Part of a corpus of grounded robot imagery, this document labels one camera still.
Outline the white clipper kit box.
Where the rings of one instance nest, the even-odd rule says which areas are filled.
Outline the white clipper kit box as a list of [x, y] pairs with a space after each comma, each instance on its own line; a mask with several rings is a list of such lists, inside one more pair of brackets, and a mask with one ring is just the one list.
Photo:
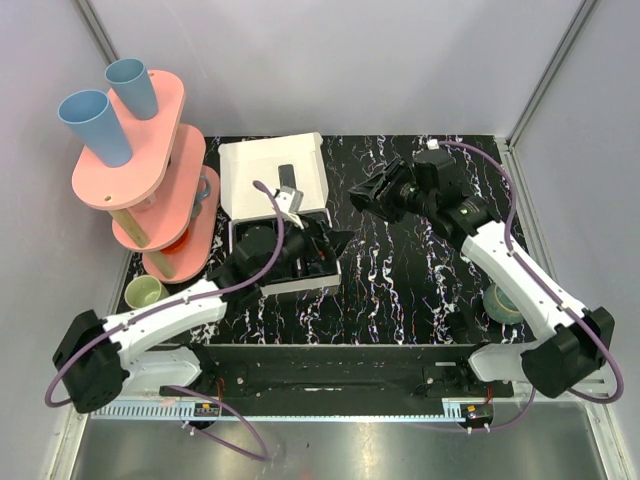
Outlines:
[[296, 225], [281, 215], [272, 193], [283, 186], [301, 191], [298, 215], [320, 214], [334, 230], [326, 208], [329, 187], [321, 145], [320, 134], [306, 133], [220, 146], [221, 207], [230, 218], [230, 257], [210, 276], [218, 287], [256, 277], [249, 291], [269, 296], [340, 284], [339, 259], [334, 275], [291, 277], [301, 244], [285, 245], [288, 228]]

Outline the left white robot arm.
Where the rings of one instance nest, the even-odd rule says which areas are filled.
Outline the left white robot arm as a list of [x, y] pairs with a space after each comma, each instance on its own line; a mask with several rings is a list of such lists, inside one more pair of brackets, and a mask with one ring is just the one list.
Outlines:
[[107, 318], [92, 310], [78, 314], [53, 354], [57, 374], [45, 392], [46, 405], [72, 405], [79, 413], [106, 406], [133, 381], [135, 363], [149, 349], [243, 312], [262, 298], [263, 287], [286, 278], [298, 264], [312, 274], [335, 266], [354, 236], [309, 216], [299, 224], [254, 226], [217, 269], [191, 287]]

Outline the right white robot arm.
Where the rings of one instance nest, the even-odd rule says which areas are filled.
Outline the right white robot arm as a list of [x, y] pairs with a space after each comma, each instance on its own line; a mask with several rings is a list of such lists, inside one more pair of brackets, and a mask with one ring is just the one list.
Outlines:
[[548, 398], [614, 362], [615, 321], [604, 308], [589, 310], [557, 285], [511, 235], [511, 228], [479, 196], [468, 195], [455, 160], [443, 149], [396, 159], [349, 190], [354, 207], [389, 223], [411, 213], [481, 268], [523, 316], [535, 339], [487, 344], [454, 371], [454, 384], [476, 396], [492, 381], [529, 383]]

